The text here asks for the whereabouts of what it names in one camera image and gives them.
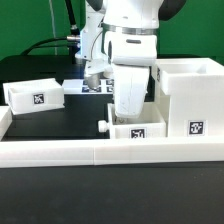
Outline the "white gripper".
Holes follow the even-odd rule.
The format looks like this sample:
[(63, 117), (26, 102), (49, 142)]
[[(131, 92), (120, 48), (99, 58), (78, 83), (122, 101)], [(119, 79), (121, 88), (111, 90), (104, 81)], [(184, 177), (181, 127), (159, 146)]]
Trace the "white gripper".
[(113, 65), (114, 106), (119, 118), (138, 118), (149, 80), (148, 67)]

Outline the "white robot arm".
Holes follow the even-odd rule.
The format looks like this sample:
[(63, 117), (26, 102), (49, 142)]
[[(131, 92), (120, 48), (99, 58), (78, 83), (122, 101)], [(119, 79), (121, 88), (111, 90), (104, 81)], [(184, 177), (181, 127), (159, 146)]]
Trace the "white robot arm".
[(143, 108), (149, 69), (157, 59), (157, 30), (187, 0), (84, 0), (86, 20), (78, 57), (92, 89), (99, 75), (114, 79), (115, 115), (137, 118)]

